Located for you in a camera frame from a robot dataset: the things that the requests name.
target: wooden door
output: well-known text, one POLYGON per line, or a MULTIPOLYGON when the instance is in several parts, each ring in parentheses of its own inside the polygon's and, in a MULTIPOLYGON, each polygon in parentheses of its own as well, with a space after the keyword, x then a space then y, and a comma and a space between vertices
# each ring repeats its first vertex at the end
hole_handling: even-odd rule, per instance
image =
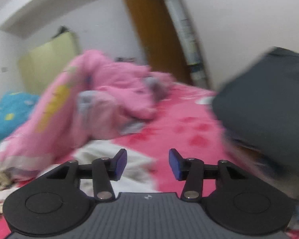
POLYGON ((153 71, 192 84, 189 67, 163 0, 124 0, 153 71))

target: white fabric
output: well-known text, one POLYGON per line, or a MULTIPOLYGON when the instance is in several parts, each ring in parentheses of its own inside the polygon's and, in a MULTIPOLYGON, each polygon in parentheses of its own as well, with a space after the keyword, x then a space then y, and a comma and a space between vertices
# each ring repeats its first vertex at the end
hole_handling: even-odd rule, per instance
MULTIPOLYGON (((73 158, 79 161, 79 164, 90 164, 93 160, 101 157, 113 158, 121 148, 121 146, 112 144, 110 140, 94 140, 78 149, 73 158)), ((149 174, 149 170, 155 162, 154 159, 144 156, 137 151, 125 149, 128 153, 128 163, 123 175, 119 181, 111 181, 115 195, 118 196, 120 192, 158 192, 155 190, 155 182, 149 174)), ((56 166, 52 165, 39 176, 54 169, 56 166)), ((80 189, 92 197, 92 180, 82 179, 80 189)))

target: gray ribbed panel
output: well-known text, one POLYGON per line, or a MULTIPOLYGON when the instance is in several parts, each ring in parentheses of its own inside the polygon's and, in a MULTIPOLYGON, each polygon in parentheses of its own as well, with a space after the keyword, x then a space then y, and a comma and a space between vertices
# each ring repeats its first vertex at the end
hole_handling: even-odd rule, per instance
MULTIPOLYGON (((16 233, 8 237, 30 238, 16 233)), ((283 232, 254 237, 226 230, 211 221, 198 204, 183 202, 174 193, 122 193, 115 202, 97 205, 84 224, 63 235, 47 238, 288 239, 283 232)))

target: door frame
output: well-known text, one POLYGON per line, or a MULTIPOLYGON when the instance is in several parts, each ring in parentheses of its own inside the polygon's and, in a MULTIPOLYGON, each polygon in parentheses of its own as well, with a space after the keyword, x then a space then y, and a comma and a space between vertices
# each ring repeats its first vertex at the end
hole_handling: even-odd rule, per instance
POLYGON ((209 70, 208 70, 208 67, 206 66, 207 64, 206 64, 206 62, 205 62, 205 60, 204 60, 204 52, 203 52, 203 46, 199 43, 199 42, 197 42, 198 41, 198 35, 197 35, 197 31, 196 31, 196 29, 194 28, 194 25, 193 25, 193 19, 192 19, 192 17, 188 14, 188 10, 187 10, 187 7, 185 6, 185 4, 184 4, 184 2, 183 2, 183 0, 179 0, 180 1, 180 3, 181 3, 181 5, 182 5, 182 7, 183 7, 183 9, 184 9, 184 13, 185 13, 185 15, 186 15, 186 17, 187 17, 187 19, 188 19, 188 22, 189 22, 189 24, 190 24, 190 26, 191 26, 191 29, 192 29, 192 32, 193 32, 193 36, 194 36, 194 40, 195 40, 195 44, 196 44, 196 46, 197 46, 197 48, 198 48, 198 57, 199 57, 199 59, 200 59, 200 61, 201 61, 201 63, 202 63, 202 69, 203 69, 203 72, 204 72, 204 74, 205 74, 205 81, 206 81, 206 85, 207 85, 207 88, 208 89, 212 89, 213 87, 212 87, 212 83, 211 83, 211 81, 210 81, 210 74, 209 74, 209 70))

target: screw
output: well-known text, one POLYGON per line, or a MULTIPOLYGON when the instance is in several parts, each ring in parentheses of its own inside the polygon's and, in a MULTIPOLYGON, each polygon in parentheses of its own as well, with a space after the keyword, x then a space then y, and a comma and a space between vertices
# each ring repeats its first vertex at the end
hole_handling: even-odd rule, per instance
POLYGON ((101 191, 96 196, 99 199, 110 199, 113 195, 109 191, 101 191))
POLYGON ((196 199, 199 197, 199 193, 197 191, 186 191, 184 197, 187 199, 196 199))

